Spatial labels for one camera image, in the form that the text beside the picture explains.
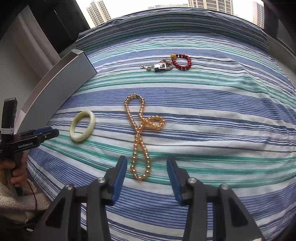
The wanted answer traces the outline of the left hand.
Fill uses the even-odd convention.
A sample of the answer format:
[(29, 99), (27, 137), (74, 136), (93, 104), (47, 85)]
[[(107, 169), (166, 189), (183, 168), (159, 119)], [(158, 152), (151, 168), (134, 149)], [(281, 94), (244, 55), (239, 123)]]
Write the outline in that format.
[[(22, 153), (21, 164), (18, 168), (13, 171), (13, 176), (11, 178), (11, 183), (15, 187), (23, 187), (27, 183), (28, 174), (27, 174), (27, 153)], [(1, 160), (1, 184), (8, 186), (7, 178), (4, 174), (4, 169), (14, 169), (15, 163), (10, 160)]]

